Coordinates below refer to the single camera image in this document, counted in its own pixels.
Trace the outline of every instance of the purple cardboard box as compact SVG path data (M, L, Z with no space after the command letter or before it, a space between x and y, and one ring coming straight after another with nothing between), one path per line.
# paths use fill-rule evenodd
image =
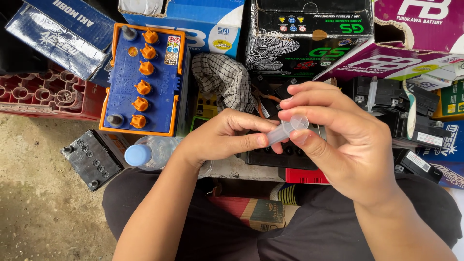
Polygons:
M378 0L375 41L358 46L314 80L404 80L464 61L463 10L462 0Z

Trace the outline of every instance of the blue cardboard box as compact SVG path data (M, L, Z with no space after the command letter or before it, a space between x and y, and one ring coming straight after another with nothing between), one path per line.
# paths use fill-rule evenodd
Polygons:
M114 23L81 0L26 0L5 28L79 78L109 86Z
M192 55L226 54L235 59L244 0L119 0L119 11L133 25L186 32Z
M417 155L443 172L439 185L464 189L464 120L445 123L451 131L441 149L417 148Z

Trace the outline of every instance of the plastic syringe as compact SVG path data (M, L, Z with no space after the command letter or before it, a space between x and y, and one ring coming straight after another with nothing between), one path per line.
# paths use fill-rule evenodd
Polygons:
M378 84L377 76L372 77L371 85L369 87L369 96L367 98L367 112L372 113L372 107L376 104L375 102L375 95L377 93L377 84Z
M267 139L269 140L269 146L290 137L290 133L292 131L298 129L307 129L308 126L309 121L306 116L301 114L293 115L290 119L290 122L282 121L282 124L266 134Z

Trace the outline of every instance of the blue bottle cap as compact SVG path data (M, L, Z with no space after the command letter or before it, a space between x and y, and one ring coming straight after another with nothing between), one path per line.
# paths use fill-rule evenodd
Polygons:
M127 148L124 158L127 164L131 166L144 165L151 159L151 149L143 144L132 145Z

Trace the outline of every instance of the hand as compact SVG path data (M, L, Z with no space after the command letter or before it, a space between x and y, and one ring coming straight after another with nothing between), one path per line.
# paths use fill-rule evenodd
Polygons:
M175 152L183 151L192 164L199 168L205 160L224 159L237 153L268 147L269 142L264 133L275 129L279 123L227 108L188 134ZM249 130L262 133L245 135ZM280 143L274 144L272 148L278 154L283 152Z
M327 142L310 130L290 135L324 172L336 190L359 204L381 204L399 191L393 172L389 127L361 109L338 88L320 82L290 85L292 98L283 100L279 118L306 115L324 125Z

